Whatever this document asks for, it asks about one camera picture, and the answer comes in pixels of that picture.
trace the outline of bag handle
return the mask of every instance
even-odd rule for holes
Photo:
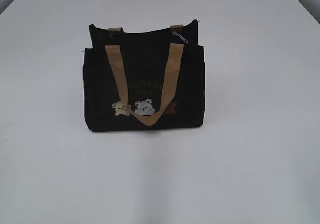
[[[115,33],[123,33],[123,32],[124,32],[124,29],[122,27],[109,28],[109,37],[113,39]]]
[[[129,105],[129,89],[127,84],[124,61],[121,54],[120,45],[105,46],[106,55],[108,57],[118,93],[125,109],[129,111],[135,118],[147,126],[153,126],[167,109],[176,95],[176,89],[179,79],[180,66],[184,51],[182,44],[170,44],[168,61],[166,64],[160,110],[153,115],[143,116],[136,114]]]
[[[184,26],[183,25],[172,25],[170,27],[170,31],[173,33],[173,32],[177,32],[177,33],[181,33],[184,29]]]

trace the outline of zipper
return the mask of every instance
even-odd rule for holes
[[[187,39],[185,39],[182,35],[180,35],[178,32],[174,31],[172,32],[173,35],[179,37],[182,41],[184,41],[184,43],[188,44],[189,41]]]

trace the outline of white table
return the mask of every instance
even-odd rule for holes
[[[92,133],[89,25],[197,18],[202,128]],[[0,15],[1,224],[319,224],[320,27],[297,0],[15,0]]]

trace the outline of bear patch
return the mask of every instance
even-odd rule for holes
[[[175,115],[177,112],[176,112],[176,107],[178,106],[178,103],[176,102],[171,102],[168,107],[165,109],[164,111],[164,115],[169,115],[169,116],[173,116]]]
[[[119,116],[120,114],[125,115],[127,117],[130,116],[130,113],[126,111],[125,106],[122,104],[121,101],[118,101],[117,103],[112,104],[112,108],[115,110],[116,116]]]
[[[135,109],[135,113],[140,116],[150,116],[155,114],[156,110],[151,105],[151,103],[152,103],[151,99],[137,101],[135,103],[135,106],[137,107],[137,109]]]

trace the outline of fabric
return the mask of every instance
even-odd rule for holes
[[[119,45],[109,45],[105,46],[106,54],[113,72],[113,76],[118,88],[119,98],[121,103],[123,104],[125,110],[131,113],[135,118],[137,118],[140,122],[147,126],[153,126],[162,114],[165,112],[169,104],[172,102],[176,95],[178,78],[180,73],[180,66],[182,60],[182,54],[184,50],[184,45],[182,44],[170,44],[168,61],[165,68],[164,80],[163,80],[163,88],[161,95],[161,104],[158,112],[156,110],[152,110],[153,112],[147,112],[146,115],[141,115],[139,112],[132,111],[132,107],[129,106],[129,90],[128,83],[126,78],[125,66],[121,54],[121,49]],[[152,103],[151,99],[147,100],[148,104]]]
[[[93,48],[104,48],[105,46],[121,45],[123,43],[137,44],[143,42],[185,44],[178,36],[173,35],[171,28],[145,33],[125,33],[122,28],[120,31],[110,32],[108,29],[97,28],[92,24],[89,29]],[[189,44],[198,45],[198,21],[194,20],[189,25],[183,26],[181,31],[179,31],[179,34],[187,39]]]
[[[128,105],[142,116],[159,112],[171,42],[122,42],[128,87]],[[205,114],[204,48],[186,44],[180,63],[178,82],[172,102],[151,126],[141,123],[124,107],[105,46],[86,49],[83,66],[84,116],[93,132],[196,128]]]

